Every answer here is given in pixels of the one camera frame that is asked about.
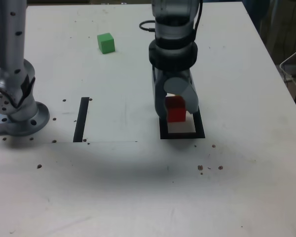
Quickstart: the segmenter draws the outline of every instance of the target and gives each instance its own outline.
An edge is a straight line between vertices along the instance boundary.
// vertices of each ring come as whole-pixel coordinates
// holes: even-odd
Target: black strip
[[[205,138],[203,122],[201,118],[201,113],[198,109],[196,113],[193,114],[195,132],[186,132],[186,133],[169,133],[168,131],[168,122],[166,120],[159,119],[160,127],[160,139],[197,139]]]
[[[188,36],[182,39],[164,39],[164,38],[155,38],[156,45],[160,48],[167,50],[181,49],[188,46],[190,43],[194,42],[196,38],[196,32],[193,30]]]
[[[85,120],[87,119],[87,112],[89,106],[89,97],[82,97],[80,102],[79,114],[74,130],[74,142],[82,142]]]

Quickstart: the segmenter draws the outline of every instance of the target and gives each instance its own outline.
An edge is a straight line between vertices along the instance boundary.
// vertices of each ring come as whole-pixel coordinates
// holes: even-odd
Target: black tape
[[[74,130],[74,142],[82,142],[85,121],[87,119],[89,97],[82,97],[79,107],[77,123]]]

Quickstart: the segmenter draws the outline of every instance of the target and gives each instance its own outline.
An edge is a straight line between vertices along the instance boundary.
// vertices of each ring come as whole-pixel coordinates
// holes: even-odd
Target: table surface
[[[242,3],[204,4],[198,140],[160,140],[154,34],[138,28],[150,5],[27,13],[25,55],[51,120],[0,136],[0,237],[296,237],[296,106]],[[116,52],[102,55],[106,32]],[[93,99],[89,145],[72,142],[81,97]]]

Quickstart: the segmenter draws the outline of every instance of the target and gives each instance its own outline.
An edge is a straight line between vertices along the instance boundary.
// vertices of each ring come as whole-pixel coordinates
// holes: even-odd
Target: green cube
[[[98,35],[98,44],[103,54],[115,52],[114,39],[110,33]]]

